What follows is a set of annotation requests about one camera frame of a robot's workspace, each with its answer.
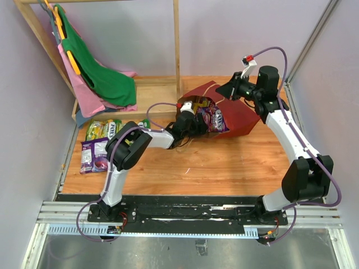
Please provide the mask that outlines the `purple Fox's candy bag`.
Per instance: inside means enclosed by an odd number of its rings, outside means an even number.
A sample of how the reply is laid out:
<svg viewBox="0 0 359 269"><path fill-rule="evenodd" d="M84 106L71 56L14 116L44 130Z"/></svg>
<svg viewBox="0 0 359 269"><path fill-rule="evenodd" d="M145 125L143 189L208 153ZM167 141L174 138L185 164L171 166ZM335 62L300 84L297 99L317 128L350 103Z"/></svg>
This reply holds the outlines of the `purple Fox's candy bag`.
<svg viewBox="0 0 359 269"><path fill-rule="evenodd" d="M223 113L216 105L210 104L207 107L201 108L200 113L208 127L208 132L223 133L229 131Z"/></svg>

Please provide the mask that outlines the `red brown paper bag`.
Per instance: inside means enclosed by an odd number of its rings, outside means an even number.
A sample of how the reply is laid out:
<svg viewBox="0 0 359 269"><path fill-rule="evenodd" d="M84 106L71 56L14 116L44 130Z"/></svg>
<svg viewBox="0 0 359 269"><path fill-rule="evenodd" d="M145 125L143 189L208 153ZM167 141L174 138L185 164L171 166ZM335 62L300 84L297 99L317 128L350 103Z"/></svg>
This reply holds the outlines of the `red brown paper bag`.
<svg viewBox="0 0 359 269"><path fill-rule="evenodd" d="M242 101L228 100L218 94L215 90L219 86L220 85L215 81L210 81L184 94L184 96L178 100L178 103L192 101L194 104L199 96L206 96L211 98L215 102L215 105L222 111L229 131L223 133L207 132L205 135L200 136L200 138L220 139L248 135L256 126L260 117ZM196 114L201 114L200 112L201 108L198 109Z"/></svg>

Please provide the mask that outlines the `green Fox's candy bag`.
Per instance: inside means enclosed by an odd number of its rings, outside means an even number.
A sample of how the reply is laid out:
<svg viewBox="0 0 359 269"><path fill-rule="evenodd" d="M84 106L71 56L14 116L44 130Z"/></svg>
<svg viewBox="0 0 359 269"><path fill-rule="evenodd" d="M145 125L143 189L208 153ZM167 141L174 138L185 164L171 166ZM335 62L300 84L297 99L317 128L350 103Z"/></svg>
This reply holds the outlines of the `green Fox's candy bag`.
<svg viewBox="0 0 359 269"><path fill-rule="evenodd" d="M92 141L100 138L110 140L122 127L122 121L118 119L91 120L86 130L85 140Z"/></svg>
<svg viewBox="0 0 359 269"><path fill-rule="evenodd" d="M137 125L142 127L142 128L147 128L147 129L150 129L151 128L151 125L150 125L150 121L148 119L143 119L139 122L137 122ZM125 139L125 142L128 144L128 145L131 145L133 144L133 140L128 140L128 139Z"/></svg>

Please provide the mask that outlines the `purple snack bag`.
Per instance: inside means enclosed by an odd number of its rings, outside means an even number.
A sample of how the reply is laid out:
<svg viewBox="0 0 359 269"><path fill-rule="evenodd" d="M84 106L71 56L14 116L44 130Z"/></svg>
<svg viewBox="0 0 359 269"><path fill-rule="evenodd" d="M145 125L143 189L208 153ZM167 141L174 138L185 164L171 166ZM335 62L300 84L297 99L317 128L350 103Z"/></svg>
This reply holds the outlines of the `purple snack bag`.
<svg viewBox="0 0 359 269"><path fill-rule="evenodd" d="M81 142L80 174L107 171L108 160L105 147L108 138L98 138Z"/></svg>

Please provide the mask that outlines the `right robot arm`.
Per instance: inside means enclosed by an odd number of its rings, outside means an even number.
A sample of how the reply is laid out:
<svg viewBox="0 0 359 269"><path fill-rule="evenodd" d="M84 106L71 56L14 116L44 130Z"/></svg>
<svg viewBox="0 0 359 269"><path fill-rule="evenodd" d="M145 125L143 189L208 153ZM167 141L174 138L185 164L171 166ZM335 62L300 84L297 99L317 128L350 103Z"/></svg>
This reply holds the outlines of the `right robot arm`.
<svg viewBox="0 0 359 269"><path fill-rule="evenodd" d="M256 83L250 83L243 72L236 72L216 90L228 100L243 98L253 102L255 113L276 135L290 162L281 187L260 196L255 203L251 217L260 224L269 223L290 205L327 196L334 166L332 158L319 154L301 133L286 103L278 96L278 82L278 69L262 66Z"/></svg>

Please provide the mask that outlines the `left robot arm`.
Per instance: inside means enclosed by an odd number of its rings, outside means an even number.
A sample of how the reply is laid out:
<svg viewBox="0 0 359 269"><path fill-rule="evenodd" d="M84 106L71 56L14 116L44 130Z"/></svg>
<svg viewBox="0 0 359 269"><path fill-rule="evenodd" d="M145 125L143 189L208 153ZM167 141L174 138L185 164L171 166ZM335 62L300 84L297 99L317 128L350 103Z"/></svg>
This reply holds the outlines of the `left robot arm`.
<svg viewBox="0 0 359 269"><path fill-rule="evenodd" d="M128 173L146 149L175 149L184 139L200 137L207 132L208 125L203 116L189 111L181 112L174 122L159 130L141 127L133 121L126 123L106 144L107 176L91 211L98 209L100 219L117 220L125 213L121 201Z"/></svg>

